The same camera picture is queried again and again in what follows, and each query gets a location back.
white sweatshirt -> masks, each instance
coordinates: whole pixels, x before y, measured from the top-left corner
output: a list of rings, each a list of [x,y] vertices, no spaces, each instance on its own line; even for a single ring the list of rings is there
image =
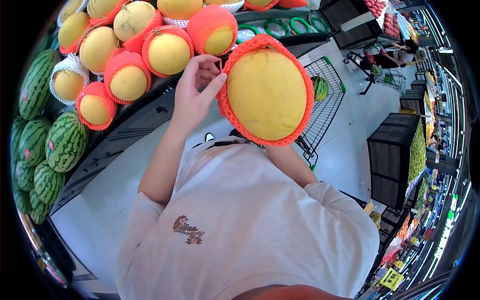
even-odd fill
[[[167,207],[137,196],[121,298],[230,300],[272,284],[353,297],[379,246],[362,208],[326,183],[301,188],[253,144],[211,143],[191,151]]]

green ring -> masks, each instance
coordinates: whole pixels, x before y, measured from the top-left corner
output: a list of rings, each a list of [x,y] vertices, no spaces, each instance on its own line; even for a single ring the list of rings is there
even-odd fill
[[[320,23],[322,23],[322,25],[325,27],[325,30],[330,30],[330,26],[328,26],[327,23],[325,23],[324,20],[320,19],[320,18],[317,18],[317,17],[313,17],[312,19],[310,19],[310,24],[316,29],[318,30],[319,32],[328,32],[328,31],[324,31],[320,28],[318,28],[317,25],[315,25],[315,21],[319,21]]]
[[[307,32],[305,33],[310,33],[312,32],[312,30],[310,29],[310,25],[308,25],[308,23],[303,20],[302,18],[299,18],[299,17],[293,17],[290,19],[290,22],[288,23],[290,25],[290,28],[292,28],[292,30],[297,34],[297,35],[301,35],[303,34],[304,32],[301,32],[300,30],[298,30],[296,27],[295,27],[295,24],[294,22],[295,21],[299,21],[300,23],[303,24],[303,26],[305,26],[305,29],[307,29]]]
[[[240,29],[242,29],[242,28],[246,28],[246,29],[252,30],[253,33],[255,33],[255,35],[260,34],[260,31],[258,31],[257,27],[254,27],[254,26],[252,26],[252,25],[249,25],[249,24],[240,24],[240,25],[239,25],[239,31],[240,31]],[[243,43],[243,42],[240,41],[239,38],[237,37],[237,41],[236,41],[235,43],[236,43],[237,45],[239,45],[239,44],[241,44],[241,43]]]
[[[265,23],[264,23],[264,29],[265,29],[265,32],[266,32],[269,36],[273,36],[273,37],[275,37],[275,38],[282,37],[282,36],[277,36],[277,35],[274,34],[270,29],[268,29],[268,26],[270,25],[270,23],[275,23],[275,24],[277,24],[277,25],[282,26],[283,30],[285,30],[285,35],[284,35],[284,36],[289,36],[289,35],[290,35],[290,30],[288,29],[288,26],[285,25],[285,23],[283,23],[282,21],[277,20],[277,19],[268,19],[268,20],[266,20]]]

sneaker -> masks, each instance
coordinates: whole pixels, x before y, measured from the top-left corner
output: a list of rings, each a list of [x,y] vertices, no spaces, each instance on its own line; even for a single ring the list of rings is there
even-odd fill
[[[209,141],[213,141],[214,139],[215,139],[215,137],[213,136],[213,134],[211,134],[209,132],[205,133],[205,136],[204,136],[205,143],[209,142]]]

hand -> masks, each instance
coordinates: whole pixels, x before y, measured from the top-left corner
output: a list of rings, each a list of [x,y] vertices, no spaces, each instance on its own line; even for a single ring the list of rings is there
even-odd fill
[[[170,125],[185,138],[205,119],[210,104],[227,80],[227,75],[215,66],[217,61],[218,57],[209,54],[191,58],[177,84]]]

yellow melon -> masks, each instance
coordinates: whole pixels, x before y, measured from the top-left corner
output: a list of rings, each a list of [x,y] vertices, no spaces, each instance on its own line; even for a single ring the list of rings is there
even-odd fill
[[[53,76],[57,95],[68,101],[75,101],[84,87],[84,78],[70,70],[60,70]]]
[[[271,49],[243,55],[227,79],[230,107],[253,135],[267,141],[289,136],[307,104],[305,82],[286,56]]]
[[[170,19],[188,20],[202,9],[203,0],[157,0],[156,6],[163,16]]]
[[[74,14],[77,9],[82,5],[83,0],[70,0],[65,4],[65,6],[60,11],[60,22],[65,22],[65,20]]]
[[[155,7],[148,2],[137,1],[127,4],[115,16],[113,31],[122,42],[141,33],[155,18]]]
[[[217,55],[224,52],[232,43],[233,29],[229,25],[225,25],[215,29],[208,37],[204,45],[204,53]]]
[[[80,61],[87,69],[103,72],[107,60],[117,47],[119,39],[110,27],[92,30],[80,46]]]
[[[160,34],[153,38],[148,49],[148,61],[152,68],[165,75],[180,73],[190,60],[190,48],[181,37]]]
[[[88,27],[90,19],[84,12],[76,12],[68,17],[60,27],[58,40],[60,46],[68,48],[81,37]]]
[[[87,122],[95,125],[105,124],[110,119],[107,107],[100,96],[85,95],[80,101],[80,113]]]
[[[120,0],[89,0],[87,4],[88,15],[93,19],[108,16],[120,3]]]
[[[265,7],[268,4],[270,4],[273,0],[245,0],[245,1],[247,1],[249,4],[252,4],[252,5]]]
[[[147,77],[136,66],[121,68],[110,82],[110,91],[118,99],[134,101],[140,98],[147,90]]]

